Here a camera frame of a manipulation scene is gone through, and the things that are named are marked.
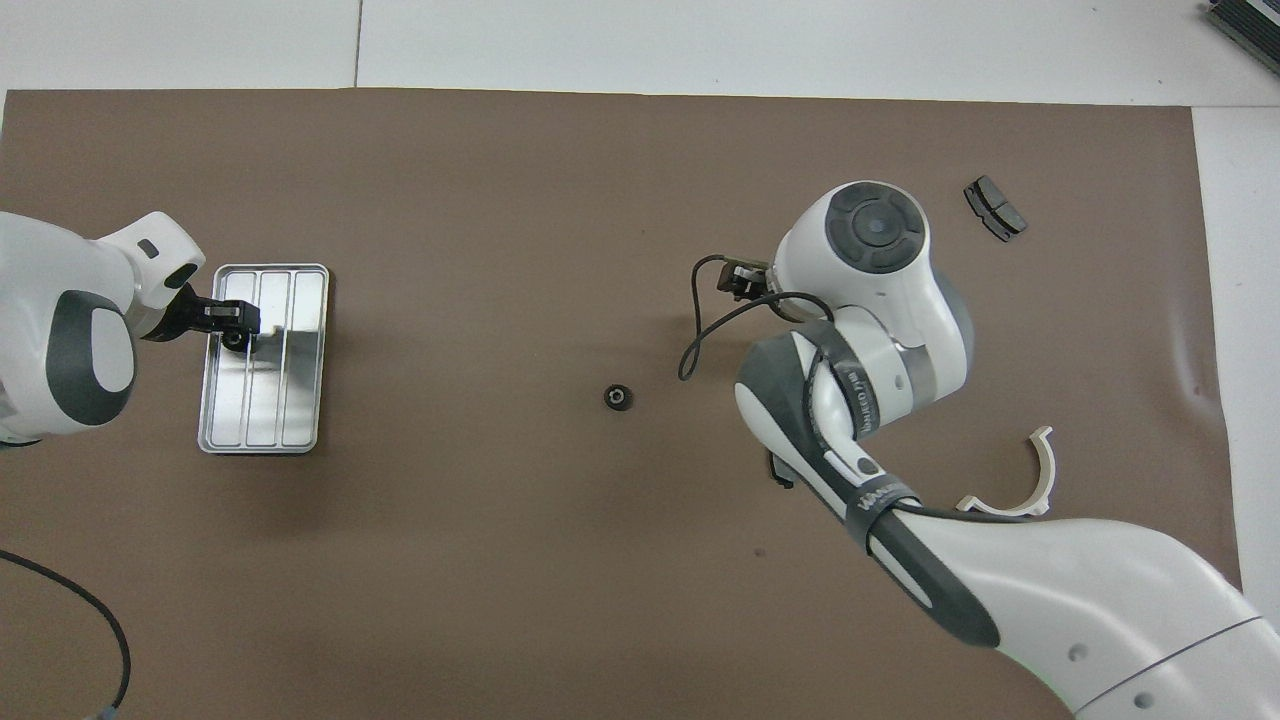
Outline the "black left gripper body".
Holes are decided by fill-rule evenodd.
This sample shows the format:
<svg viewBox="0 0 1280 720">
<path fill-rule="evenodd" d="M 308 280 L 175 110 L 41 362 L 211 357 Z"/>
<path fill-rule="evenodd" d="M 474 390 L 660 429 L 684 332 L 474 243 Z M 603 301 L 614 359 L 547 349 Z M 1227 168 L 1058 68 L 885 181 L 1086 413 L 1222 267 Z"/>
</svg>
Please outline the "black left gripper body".
<svg viewBox="0 0 1280 720">
<path fill-rule="evenodd" d="M 209 332 L 209 300 L 201 297 L 191 283 L 183 284 L 166 306 L 157 324 L 148 332 L 151 342 L 170 342 L 187 332 Z"/>
</svg>

